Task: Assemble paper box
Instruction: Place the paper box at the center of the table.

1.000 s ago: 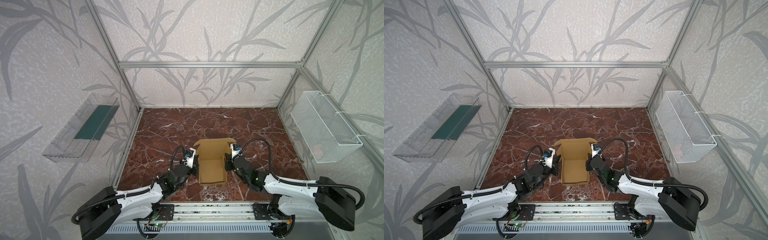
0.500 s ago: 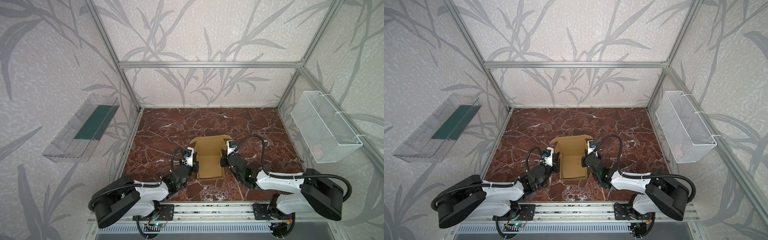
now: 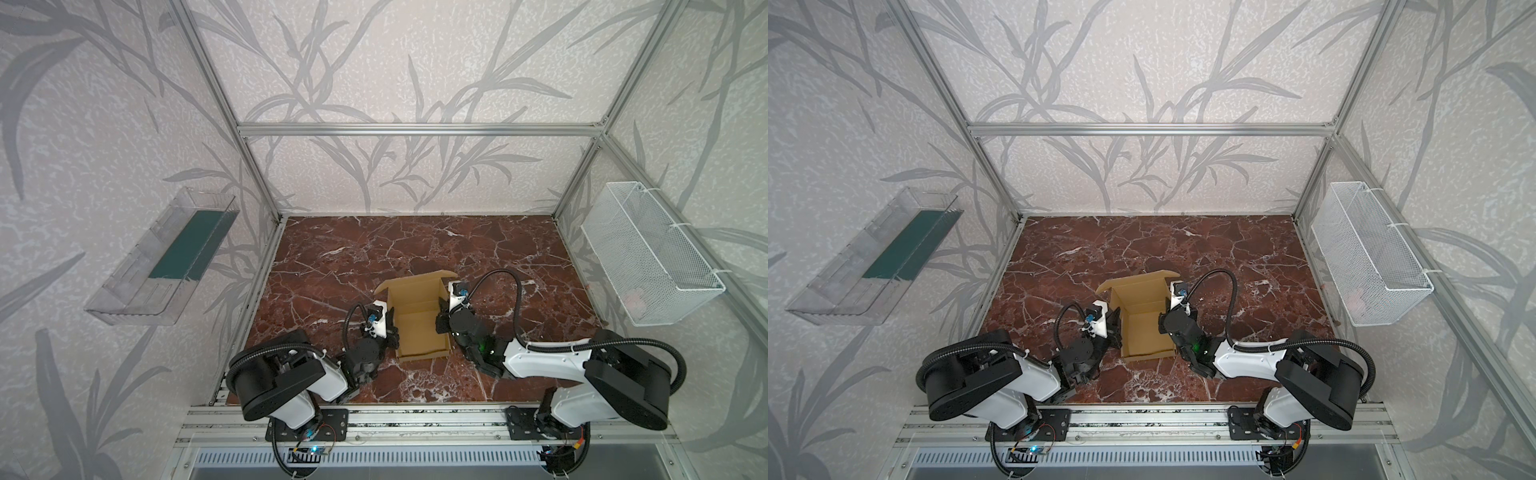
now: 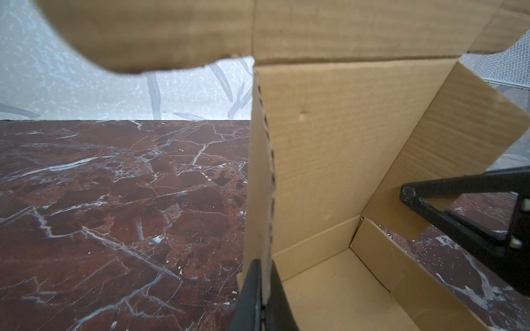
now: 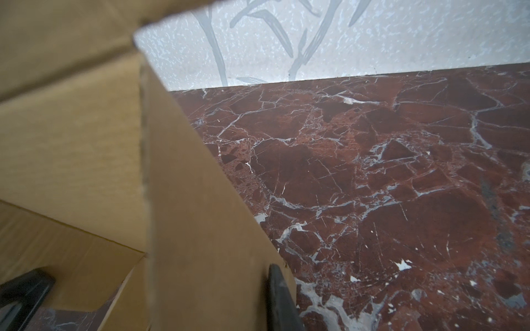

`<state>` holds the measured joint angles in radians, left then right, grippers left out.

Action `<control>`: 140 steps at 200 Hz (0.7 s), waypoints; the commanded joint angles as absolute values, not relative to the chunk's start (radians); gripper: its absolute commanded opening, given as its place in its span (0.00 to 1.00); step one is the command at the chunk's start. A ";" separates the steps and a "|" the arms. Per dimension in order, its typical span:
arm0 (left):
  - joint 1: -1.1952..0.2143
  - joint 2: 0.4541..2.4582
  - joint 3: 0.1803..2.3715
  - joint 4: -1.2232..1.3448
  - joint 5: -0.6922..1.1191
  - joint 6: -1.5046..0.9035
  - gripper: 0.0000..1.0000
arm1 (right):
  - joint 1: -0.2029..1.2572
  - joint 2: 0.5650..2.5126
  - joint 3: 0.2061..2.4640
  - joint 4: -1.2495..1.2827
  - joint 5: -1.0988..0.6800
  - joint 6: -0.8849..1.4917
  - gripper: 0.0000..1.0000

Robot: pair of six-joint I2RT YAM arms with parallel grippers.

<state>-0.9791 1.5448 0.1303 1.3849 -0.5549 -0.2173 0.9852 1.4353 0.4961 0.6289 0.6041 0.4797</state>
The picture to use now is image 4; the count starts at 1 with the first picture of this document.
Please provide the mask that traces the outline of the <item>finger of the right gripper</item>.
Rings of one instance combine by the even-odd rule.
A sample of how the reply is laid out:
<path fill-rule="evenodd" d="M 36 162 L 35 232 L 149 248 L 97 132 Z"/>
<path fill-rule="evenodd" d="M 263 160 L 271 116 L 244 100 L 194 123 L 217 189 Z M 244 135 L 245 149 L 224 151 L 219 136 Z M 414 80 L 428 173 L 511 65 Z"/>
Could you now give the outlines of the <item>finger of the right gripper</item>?
<path fill-rule="evenodd" d="M 427 201 L 429 197 L 482 193 L 517 194 L 505 234 L 496 233 L 457 212 L 440 211 Z M 529 167 L 405 183 L 400 189 L 400 201 L 517 292 L 529 295 Z"/>

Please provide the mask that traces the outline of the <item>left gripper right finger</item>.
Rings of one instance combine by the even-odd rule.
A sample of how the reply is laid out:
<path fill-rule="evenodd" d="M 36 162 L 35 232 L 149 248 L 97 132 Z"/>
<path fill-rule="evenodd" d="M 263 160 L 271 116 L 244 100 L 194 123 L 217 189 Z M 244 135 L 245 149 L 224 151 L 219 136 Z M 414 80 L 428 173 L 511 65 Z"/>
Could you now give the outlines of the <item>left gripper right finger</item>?
<path fill-rule="evenodd" d="M 275 262 L 271 268 L 270 286 L 270 297 L 264 307 L 265 330 L 298 331 Z"/>

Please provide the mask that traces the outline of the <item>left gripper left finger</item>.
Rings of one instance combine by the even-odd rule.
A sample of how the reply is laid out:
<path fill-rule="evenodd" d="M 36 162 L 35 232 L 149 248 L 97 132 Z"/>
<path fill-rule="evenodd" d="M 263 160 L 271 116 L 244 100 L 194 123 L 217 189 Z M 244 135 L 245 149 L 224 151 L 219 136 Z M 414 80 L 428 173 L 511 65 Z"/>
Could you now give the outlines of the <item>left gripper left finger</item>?
<path fill-rule="evenodd" d="M 262 329 L 262 273 L 259 259 L 254 259 L 240 292 L 229 331 L 259 331 Z"/>

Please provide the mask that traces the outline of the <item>brown cardboard box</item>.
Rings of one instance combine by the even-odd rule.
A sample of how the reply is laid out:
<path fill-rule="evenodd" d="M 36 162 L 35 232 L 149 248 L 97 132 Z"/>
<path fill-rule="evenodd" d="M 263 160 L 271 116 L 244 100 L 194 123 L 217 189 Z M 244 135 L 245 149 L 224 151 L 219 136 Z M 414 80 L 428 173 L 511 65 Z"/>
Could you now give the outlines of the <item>brown cardboard box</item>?
<path fill-rule="evenodd" d="M 298 330 L 486 330 L 387 235 L 432 225 L 403 184 L 480 175 L 529 116 L 459 62 L 507 50 L 528 1 L 40 1 L 116 73 L 251 56 L 244 285 L 273 262 Z M 505 234 L 516 193 L 429 197 Z"/>

